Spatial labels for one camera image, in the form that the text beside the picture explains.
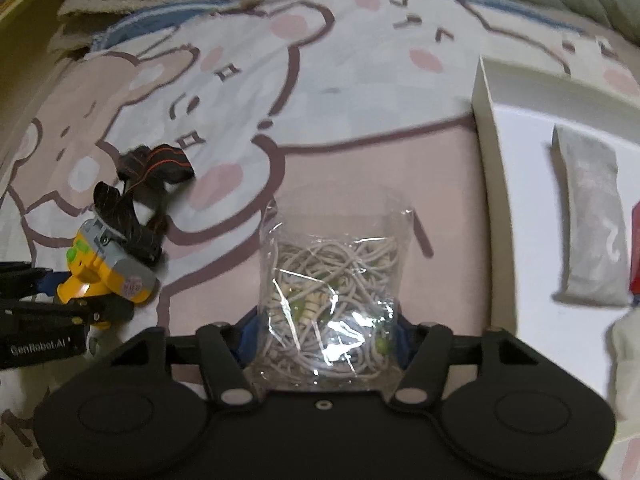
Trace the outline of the yellow headlamp with strap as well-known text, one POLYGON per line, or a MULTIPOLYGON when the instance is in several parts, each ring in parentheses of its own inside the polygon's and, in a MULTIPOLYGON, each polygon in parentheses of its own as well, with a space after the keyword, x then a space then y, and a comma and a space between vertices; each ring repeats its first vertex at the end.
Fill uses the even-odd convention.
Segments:
POLYGON ((119 156, 121 188, 99 182, 94 217, 85 221, 66 252, 70 277, 56 288, 61 304, 94 300, 116 308, 145 304, 156 289, 155 270, 168 229, 168 188, 194 178, 182 148, 140 145, 119 156))

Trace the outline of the white crumpled plastic item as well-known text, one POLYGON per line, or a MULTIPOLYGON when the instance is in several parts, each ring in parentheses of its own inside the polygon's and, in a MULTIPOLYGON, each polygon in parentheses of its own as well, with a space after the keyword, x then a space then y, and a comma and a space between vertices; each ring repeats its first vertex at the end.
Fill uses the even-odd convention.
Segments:
POLYGON ((617 320, 611 330, 614 405, 623 420, 639 419, 639 308, 617 320))

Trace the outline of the bag of rubber bands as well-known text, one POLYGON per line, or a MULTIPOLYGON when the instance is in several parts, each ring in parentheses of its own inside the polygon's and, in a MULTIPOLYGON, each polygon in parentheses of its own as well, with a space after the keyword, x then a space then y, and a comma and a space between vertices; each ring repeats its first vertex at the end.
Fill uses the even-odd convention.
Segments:
POLYGON ((260 227, 257 346, 264 391, 386 390, 413 210, 380 188, 275 198, 260 227))

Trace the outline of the red blue card box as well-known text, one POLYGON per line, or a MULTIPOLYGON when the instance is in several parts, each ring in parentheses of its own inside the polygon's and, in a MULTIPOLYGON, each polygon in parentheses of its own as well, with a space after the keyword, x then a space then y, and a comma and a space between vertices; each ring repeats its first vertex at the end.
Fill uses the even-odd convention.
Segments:
POLYGON ((634 304, 640 298, 640 203, 632 208, 631 214, 631 259, 629 290, 634 304))

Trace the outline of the white cardboard box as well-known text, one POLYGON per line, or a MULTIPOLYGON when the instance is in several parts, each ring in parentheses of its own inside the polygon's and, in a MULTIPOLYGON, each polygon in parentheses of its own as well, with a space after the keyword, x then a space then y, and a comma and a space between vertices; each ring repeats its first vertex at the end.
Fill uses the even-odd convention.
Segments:
POLYGON ((566 75, 481 58, 472 107, 490 226, 491 322, 614 400, 613 325, 626 307, 563 304, 568 205, 562 126, 616 153, 624 230, 639 201, 639 101, 566 75))

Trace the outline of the grey cloth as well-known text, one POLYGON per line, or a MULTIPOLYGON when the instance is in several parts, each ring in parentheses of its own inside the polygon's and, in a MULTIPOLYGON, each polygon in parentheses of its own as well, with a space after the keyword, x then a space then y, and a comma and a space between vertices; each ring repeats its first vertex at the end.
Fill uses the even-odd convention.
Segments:
POLYGON ((557 125, 553 147, 562 162, 567 228, 561 288, 568 304, 626 307, 629 254, 614 148, 557 125))

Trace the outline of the cartoon print bed sheet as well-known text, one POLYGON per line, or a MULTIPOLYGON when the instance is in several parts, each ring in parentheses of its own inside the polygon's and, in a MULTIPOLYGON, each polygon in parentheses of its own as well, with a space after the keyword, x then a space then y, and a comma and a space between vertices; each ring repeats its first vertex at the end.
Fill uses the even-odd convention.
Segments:
POLYGON ((486 198, 471 99, 480 58, 631 101, 639 53, 502 0, 247 0, 73 63, 29 113, 1 181, 1 257, 62 268, 118 155, 177 145, 195 171, 170 208, 160 293, 84 356, 1 376, 1 473, 38 479, 32 412, 122 339, 232 322, 258 299, 274 194, 393 188, 414 211, 401 310, 467 334, 488 303, 486 198))

